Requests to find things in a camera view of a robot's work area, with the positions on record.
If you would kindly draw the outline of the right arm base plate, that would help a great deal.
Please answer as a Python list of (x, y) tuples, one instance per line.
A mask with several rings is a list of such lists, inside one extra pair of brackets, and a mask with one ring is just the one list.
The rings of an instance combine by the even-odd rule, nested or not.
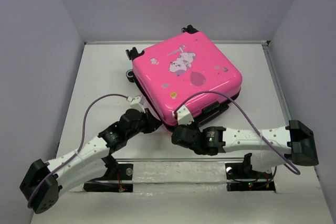
[(225, 164), (226, 189), (228, 192), (276, 191), (274, 174), (267, 172), (245, 172), (242, 163)]

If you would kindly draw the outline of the pink hard-shell suitcase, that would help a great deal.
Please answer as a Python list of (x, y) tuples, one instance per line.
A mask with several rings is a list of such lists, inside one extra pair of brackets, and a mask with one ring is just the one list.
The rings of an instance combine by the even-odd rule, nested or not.
[(184, 104), (203, 125), (228, 109), (243, 81), (240, 71), (201, 31), (192, 25), (181, 34), (138, 52), (126, 50), (127, 72), (170, 132), (178, 122), (174, 110)]

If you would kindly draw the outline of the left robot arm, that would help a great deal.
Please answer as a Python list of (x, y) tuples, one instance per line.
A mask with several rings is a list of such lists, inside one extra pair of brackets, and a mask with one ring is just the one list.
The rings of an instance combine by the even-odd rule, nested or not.
[(77, 150), (49, 161), (34, 161), (20, 190), (28, 208), (41, 214), (50, 209), (67, 191), (97, 178), (111, 179), (118, 172), (112, 154), (126, 146), (139, 133), (156, 131), (162, 122), (149, 109), (140, 112), (128, 109), (120, 119)]

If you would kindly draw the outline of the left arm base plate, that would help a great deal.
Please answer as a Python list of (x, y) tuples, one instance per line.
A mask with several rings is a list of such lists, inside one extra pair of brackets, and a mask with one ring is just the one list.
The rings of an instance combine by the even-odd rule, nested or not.
[(133, 164), (119, 164), (117, 170), (100, 178), (90, 180), (83, 185), (83, 190), (92, 193), (132, 193)]

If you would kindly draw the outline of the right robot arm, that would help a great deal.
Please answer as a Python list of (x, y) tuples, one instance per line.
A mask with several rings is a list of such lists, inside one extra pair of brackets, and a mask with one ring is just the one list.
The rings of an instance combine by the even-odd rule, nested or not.
[(173, 131), (171, 141), (197, 155), (245, 151), (240, 170), (248, 178), (280, 165), (300, 175), (298, 166), (319, 164), (314, 133), (298, 120), (266, 130), (237, 130), (221, 126), (200, 130), (194, 124), (180, 125)]

